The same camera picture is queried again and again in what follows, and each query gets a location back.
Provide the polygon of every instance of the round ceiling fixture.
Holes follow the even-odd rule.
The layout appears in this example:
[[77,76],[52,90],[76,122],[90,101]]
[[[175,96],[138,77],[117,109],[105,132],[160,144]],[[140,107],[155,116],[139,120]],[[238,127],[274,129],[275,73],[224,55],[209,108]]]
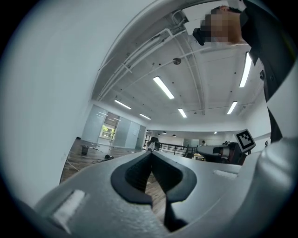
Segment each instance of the round ceiling fixture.
[[181,63],[181,59],[180,58],[174,58],[173,63],[174,63],[174,65],[179,65]]

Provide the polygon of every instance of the ceiling light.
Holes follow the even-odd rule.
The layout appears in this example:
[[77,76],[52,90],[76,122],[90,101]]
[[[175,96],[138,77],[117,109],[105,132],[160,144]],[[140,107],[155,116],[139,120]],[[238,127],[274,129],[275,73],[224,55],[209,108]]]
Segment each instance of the ceiling light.
[[167,88],[167,86],[162,82],[162,80],[158,76],[156,76],[155,78],[153,78],[153,80],[158,84],[158,86],[160,86],[160,88],[169,97],[169,99],[173,99],[174,98],[173,94],[171,94],[171,92],[169,91],[169,89]]
[[122,102],[119,102],[118,100],[115,100],[115,102],[116,102],[116,103],[119,103],[120,105],[122,105],[122,106],[124,106],[124,107],[126,107],[126,108],[128,108],[128,109],[131,109],[131,107],[126,106],[125,104],[123,104]]
[[231,114],[232,111],[234,110],[235,106],[236,106],[237,102],[233,102],[232,103],[232,106],[230,107],[229,111],[228,111],[228,114]]
[[187,116],[185,115],[185,112],[183,111],[182,108],[179,108],[178,111],[181,113],[181,115],[186,118]]
[[107,116],[107,114],[104,114],[104,113],[102,113],[102,112],[98,112],[98,113],[101,113],[101,114],[103,114],[103,115]]
[[242,74],[242,79],[239,87],[244,87],[251,69],[251,57],[247,52],[245,57],[245,66]]
[[143,115],[143,114],[140,114],[142,117],[144,117],[144,118],[147,118],[148,120],[151,120],[151,118],[149,118],[149,117],[146,117],[145,115]]

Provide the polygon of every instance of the white cable on floor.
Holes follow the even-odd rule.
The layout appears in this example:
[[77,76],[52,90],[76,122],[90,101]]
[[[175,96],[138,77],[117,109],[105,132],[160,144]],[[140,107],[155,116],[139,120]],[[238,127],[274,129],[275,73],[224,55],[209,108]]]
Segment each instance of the white cable on floor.
[[70,166],[72,166],[73,168],[75,168],[77,171],[80,171],[80,170],[78,170],[76,167],[74,167],[74,166],[68,161],[67,158],[66,158],[66,161],[69,163]]

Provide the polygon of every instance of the floor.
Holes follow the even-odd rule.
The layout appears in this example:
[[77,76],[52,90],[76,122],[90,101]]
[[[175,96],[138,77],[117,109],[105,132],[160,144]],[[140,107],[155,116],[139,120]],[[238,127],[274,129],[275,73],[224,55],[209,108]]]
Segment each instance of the floor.
[[[89,146],[87,155],[82,155],[82,146]],[[126,154],[131,154],[132,152],[140,152],[141,150],[132,150],[127,148],[114,148],[107,145],[99,145],[90,143],[84,140],[76,139],[68,155],[68,162],[66,161],[60,183],[73,176],[79,170],[104,161],[106,154],[113,156],[114,158],[121,157]],[[162,191],[160,185],[154,178],[153,174],[150,174],[146,194],[150,195],[153,200],[153,213],[158,217],[158,219],[163,223],[164,213],[165,213],[165,194]]]

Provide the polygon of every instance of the black bucket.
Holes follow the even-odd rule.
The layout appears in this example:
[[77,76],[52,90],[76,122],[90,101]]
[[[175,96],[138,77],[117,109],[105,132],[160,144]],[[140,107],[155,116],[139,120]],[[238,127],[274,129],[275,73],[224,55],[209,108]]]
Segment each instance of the black bucket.
[[82,146],[82,154],[83,154],[83,155],[87,155],[87,153],[88,153],[88,149],[89,149],[88,146],[83,145],[83,146]]

